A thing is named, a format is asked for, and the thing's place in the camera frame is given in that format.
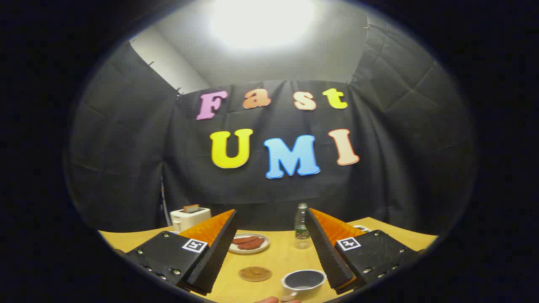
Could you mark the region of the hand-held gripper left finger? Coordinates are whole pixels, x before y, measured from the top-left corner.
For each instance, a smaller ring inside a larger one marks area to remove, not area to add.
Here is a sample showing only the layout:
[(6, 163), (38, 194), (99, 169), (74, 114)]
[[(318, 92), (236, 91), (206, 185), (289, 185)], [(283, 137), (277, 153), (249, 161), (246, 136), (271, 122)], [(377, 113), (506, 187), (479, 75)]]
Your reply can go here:
[(179, 232), (162, 231), (125, 254), (127, 261), (158, 280), (207, 295), (237, 232), (231, 209)]

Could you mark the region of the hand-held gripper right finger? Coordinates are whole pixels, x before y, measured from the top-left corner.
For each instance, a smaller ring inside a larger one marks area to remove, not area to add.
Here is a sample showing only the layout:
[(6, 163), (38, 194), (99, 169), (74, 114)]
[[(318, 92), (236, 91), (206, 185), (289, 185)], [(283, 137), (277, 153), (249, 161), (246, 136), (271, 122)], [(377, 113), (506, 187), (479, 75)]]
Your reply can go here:
[(306, 209), (304, 224), (337, 295), (378, 282), (420, 257), (381, 230), (364, 232), (313, 208)]

